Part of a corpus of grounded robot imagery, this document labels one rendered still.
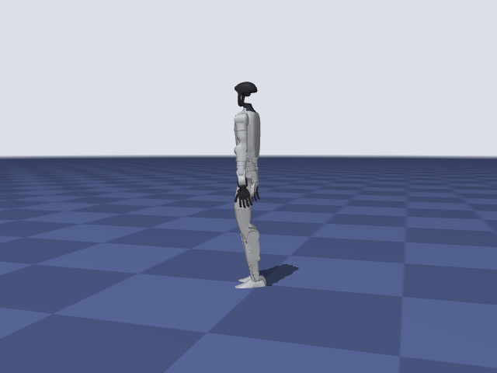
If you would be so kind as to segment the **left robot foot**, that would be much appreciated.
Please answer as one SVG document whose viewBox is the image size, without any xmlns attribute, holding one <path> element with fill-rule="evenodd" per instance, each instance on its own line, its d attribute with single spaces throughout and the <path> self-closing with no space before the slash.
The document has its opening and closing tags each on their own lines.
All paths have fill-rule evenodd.
<svg viewBox="0 0 497 373">
<path fill-rule="evenodd" d="M 259 282 L 252 282 L 252 280 L 249 279 L 245 283 L 235 286 L 235 288 L 257 288 L 257 287 L 265 287 L 265 286 L 266 286 L 266 282 L 262 278 L 259 278 Z"/>
</svg>

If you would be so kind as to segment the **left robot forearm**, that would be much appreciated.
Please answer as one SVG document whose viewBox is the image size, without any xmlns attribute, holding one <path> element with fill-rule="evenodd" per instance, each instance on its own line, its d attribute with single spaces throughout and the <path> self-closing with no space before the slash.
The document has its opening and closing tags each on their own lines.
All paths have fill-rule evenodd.
<svg viewBox="0 0 497 373">
<path fill-rule="evenodd" d="M 235 151 L 236 151 L 236 154 L 237 154 L 237 158 L 236 158 L 236 162 L 237 162 L 237 176 L 238 176 L 238 184 L 241 186 L 241 185 L 246 185 L 246 182 L 245 182 L 245 177 L 246 177 L 246 162 L 248 161 L 247 159 L 247 154 L 246 154 L 246 150 L 245 150 L 245 147 L 243 145 L 238 145 L 236 148 L 235 148 Z"/>
</svg>

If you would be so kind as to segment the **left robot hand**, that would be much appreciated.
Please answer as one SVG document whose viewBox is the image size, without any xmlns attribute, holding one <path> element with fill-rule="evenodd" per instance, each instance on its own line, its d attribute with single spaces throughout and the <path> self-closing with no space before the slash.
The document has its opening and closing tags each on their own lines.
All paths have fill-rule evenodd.
<svg viewBox="0 0 497 373">
<path fill-rule="evenodd" d="M 237 179 L 237 182 L 238 182 L 238 179 Z M 239 198 L 239 206 L 242 207 L 242 203 L 243 203 L 243 207 L 244 208 L 246 208 L 245 202 L 246 202 L 247 207 L 249 207 L 249 203 L 252 205 L 252 201 L 251 201 L 251 198 L 250 198 L 250 193 L 249 193 L 248 189 L 246 188 L 248 186 L 248 182 L 247 182 L 247 178 L 246 177 L 245 177 L 245 182 L 246 182 L 246 185 L 241 185 L 240 186 L 238 184 L 239 190 L 238 190 L 238 193 L 237 193 L 237 195 L 235 197 L 235 203 L 237 202 L 237 199 Z M 248 200 L 249 200 L 249 203 L 248 203 Z"/>
</svg>

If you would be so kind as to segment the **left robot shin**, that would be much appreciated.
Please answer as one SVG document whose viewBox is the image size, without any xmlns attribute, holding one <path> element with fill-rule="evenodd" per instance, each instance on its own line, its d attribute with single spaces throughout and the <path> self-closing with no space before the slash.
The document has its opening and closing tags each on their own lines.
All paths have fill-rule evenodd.
<svg viewBox="0 0 497 373">
<path fill-rule="evenodd" d="M 248 264 L 249 272 L 251 274 L 252 282 L 259 282 L 258 265 L 260 261 L 260 247 L 259 247 L 259 233 L 257 231 L 250 231 L 247 235 L 245 242 L 242 235 L 242 241 L 245 251 L 245 258 Z M 253 276 L 254 280 L 253 280 Z M 257 280 L 257 281 L 256 281 Z"/>
</svg>

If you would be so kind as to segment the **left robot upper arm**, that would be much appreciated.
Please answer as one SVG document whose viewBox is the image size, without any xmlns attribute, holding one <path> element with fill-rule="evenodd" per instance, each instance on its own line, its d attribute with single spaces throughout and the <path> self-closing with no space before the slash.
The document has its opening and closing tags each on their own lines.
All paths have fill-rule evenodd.
<svg viewBox="0 0 497 373">
<path fill-rule="evenodd" d="M 246 152 L 248 150 L 248 132 L 247 132 L 248 124 L 249 124 L 249 116 L 247 113 L 240 113 L 240 114 L 235 115 L 235 126 L 236 126 L 236 131 L 237 131 L 237 139 L 239 140 L 239 144 L 243 145 L 245 147 Z M 235 151 L 235 154 L 236 154 L 236 151 Z"/>
</svg>

